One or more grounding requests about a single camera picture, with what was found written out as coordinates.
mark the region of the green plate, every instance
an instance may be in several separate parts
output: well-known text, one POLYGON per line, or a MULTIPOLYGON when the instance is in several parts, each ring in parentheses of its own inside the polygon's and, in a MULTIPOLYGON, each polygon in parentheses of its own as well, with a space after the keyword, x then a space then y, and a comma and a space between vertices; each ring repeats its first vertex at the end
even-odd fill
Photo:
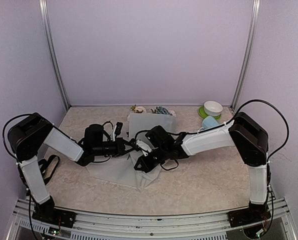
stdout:
MULTIPOLYGON (((205 119, 206 117, 208 117, 209 115, 205 112, 205 107, 201 106, 199 107, 199 116, 202 117, 203 119, 205 119)), ((214 119, 218 120, 219 118, 221 118, 221 114, 219 116, 214 116, 214 119)))

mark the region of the white wall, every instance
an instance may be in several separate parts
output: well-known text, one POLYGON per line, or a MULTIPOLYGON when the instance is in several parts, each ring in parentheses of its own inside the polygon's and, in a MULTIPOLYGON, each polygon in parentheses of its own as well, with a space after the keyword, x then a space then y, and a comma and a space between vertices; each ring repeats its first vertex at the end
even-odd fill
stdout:
POLYGON ((65 114, 39 1, 0 0, 0 239, 18 197, 25 193, 15 160, 4 149, 2 128, 15 115, 33 112, 56 124, 65 114))
MULTIPOLYGON (((285 197, 298 229, 298 1, 261 3, 239 103, 254 98, 274 104, 289 122, 290 140, 271 164, 272 184, 278 196, 285 197)), ((270 150, 278 147, 286 136, 279 116, 257 103, 246 109, 268 131, 270 150)))
POLYGON ((252 7, 252 0, 48 1, 71 105, 229 105, 252 7))

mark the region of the white bowl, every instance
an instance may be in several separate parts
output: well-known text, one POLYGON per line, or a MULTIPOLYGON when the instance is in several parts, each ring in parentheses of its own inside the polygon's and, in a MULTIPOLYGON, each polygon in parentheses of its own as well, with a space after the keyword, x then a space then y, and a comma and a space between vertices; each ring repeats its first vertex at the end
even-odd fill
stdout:
POLYGON ((221 106, 221 104, 216 101, 206 101, 203 106, 204 106, 204 112, 207 115, 210 115, 213 117, 219 116, 224 110, 223 106, 221 106))

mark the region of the beige table surface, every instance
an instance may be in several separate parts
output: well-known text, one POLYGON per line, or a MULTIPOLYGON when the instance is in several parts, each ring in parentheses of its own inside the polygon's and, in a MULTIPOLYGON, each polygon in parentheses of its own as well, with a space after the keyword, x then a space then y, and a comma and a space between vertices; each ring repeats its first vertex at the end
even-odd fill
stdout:
MULTIPOLYGON (((167 106, 176 112, 176 130, 196 131, 202 123, 197 106, 167 106)), ((130 107, 71 107, 60 129, 80 140, 90 124, 123 122, 128 128, 130 107)), ((219 122, 231 118, 224 108, 219 122)), ((55 154, 48 149, 46 157, 55 154)), ((172 171, 161 170, 146 188, 135 188, 89 176, 89 172, 63 155, 47 185, 56 206, 96 213, 123 215, 178 215, 206 213, 247 206, 250 187, 247 166, 235 147, 201 152, 180 160, 172 171)))

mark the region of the white cloth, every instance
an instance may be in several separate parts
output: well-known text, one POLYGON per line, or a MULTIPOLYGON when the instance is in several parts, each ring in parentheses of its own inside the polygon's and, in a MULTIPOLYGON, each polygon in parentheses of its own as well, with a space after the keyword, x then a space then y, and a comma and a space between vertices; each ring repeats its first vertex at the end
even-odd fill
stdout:
MULTIPOLYGON (((140 130, 150 130, 154 126, 161 125, 167 132, 174 132, 176 129, 176 118, 171 115, 152 114, 152 113, 131 113, 129 118, 129 140, 132 139, 140 130)), ((123 126, 121 136, 127 139, 127 127, 123 126)), ((145 133, 140 133, 137 139, 144 141, 153 147, 145 137, 145 133)), ((141 151, 132 151, 122 157, 111 158, 104 163, 90 163, 86 166, 91 177, 128 185, 136 188, 145 188, 155 180, 161 167, 155 167, 151 172, 144 173, 136 171, 134 165, 142 155, 141 151)), ((97 157, 95 161, 103 161, 105 157, 97 157)))

